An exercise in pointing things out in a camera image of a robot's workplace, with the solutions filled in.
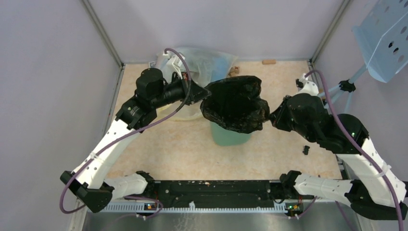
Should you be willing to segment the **black trash bag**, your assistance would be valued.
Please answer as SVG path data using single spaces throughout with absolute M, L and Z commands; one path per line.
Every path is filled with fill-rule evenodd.
M 262 130 L 270 107 L 260 97 L 262 80 L 256 76 L 237 76 L 206 86 L 211 95 L 201 102 L 203 117 L 223 129 L 242 134 Z

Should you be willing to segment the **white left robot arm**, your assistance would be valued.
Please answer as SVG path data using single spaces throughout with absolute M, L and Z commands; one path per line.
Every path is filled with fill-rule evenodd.
M 122 104 L 114 121 L 98 145 L 82 164 L 64 171 L 60 180 L 64 193 L 71 191 L 91 212 L 102 211 L 111 200 L 138 194 L 152 197 L 152 177 L 143 171 L 107 179 L 106 175 L 124 150 L 145 130 L 159 124 L 157 109 L 180 101 L 181 106 L 195 104 L 211 92 L 189 77 L 173 72 L 167 82 L 161 70 L 147 68 L 136 79 L 134 95 Z

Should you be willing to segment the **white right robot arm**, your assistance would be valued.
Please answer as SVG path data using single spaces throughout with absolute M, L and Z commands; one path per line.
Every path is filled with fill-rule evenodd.
M 320 97 L 308 93 L 286 96 L 270 116 L 273 127 L 294 131 L 335 154 L 348 165 L 354 180 L 330 180 L 291 170 L 280 176 L 288 198 L 313 195 L 335 200 L 372 220 L 405 219 L 407 184 L 380 157 L 368 130 L 350 114 L 330 114 Z

